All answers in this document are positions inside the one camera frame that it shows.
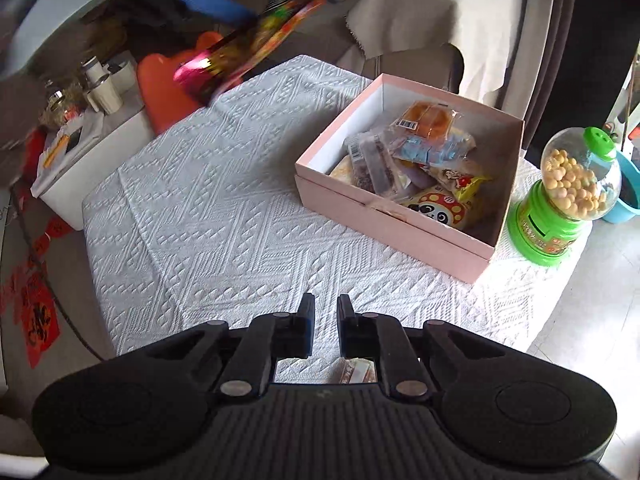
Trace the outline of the brown knitted gloved hand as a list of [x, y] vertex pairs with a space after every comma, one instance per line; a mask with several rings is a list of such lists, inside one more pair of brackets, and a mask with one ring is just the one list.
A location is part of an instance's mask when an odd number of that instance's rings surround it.
[[26, 143], [46, 105], [44, 66], [54, 46], [50, 39], [27, 67], [1, 81], [1, 188], [9, 188], [22, 174]]

